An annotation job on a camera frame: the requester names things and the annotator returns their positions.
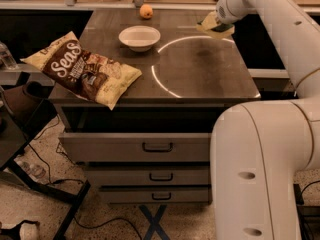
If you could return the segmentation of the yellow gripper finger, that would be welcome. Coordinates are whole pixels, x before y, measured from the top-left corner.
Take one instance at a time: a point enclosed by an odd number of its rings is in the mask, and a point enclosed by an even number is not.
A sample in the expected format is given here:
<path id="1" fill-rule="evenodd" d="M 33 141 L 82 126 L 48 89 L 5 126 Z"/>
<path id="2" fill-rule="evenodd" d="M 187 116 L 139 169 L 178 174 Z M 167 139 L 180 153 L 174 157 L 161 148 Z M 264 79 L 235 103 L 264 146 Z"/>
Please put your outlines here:
<path id="1" fill-rule="evenodd" d="M 210 12 L 203 20 L 197 23 L 198 30 L 211 30 L 219 25 L 219 19 L 216 11 Z"/>

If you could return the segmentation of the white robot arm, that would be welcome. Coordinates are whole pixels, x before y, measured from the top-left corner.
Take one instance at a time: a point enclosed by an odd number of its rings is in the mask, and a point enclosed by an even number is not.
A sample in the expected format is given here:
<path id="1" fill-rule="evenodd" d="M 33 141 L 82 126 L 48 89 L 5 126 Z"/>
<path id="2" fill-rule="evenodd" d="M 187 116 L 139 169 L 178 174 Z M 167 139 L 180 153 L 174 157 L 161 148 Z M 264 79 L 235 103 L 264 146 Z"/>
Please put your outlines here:
<path id="1" fill-rule="evenodd" d="M 298 97 L 217 119 L 210 169 L 216 240 L 301 240 L 293 178 L 320 166 L 320 27 L 292 0 L 220 0 L 218 18 L 262 20 Z"/>

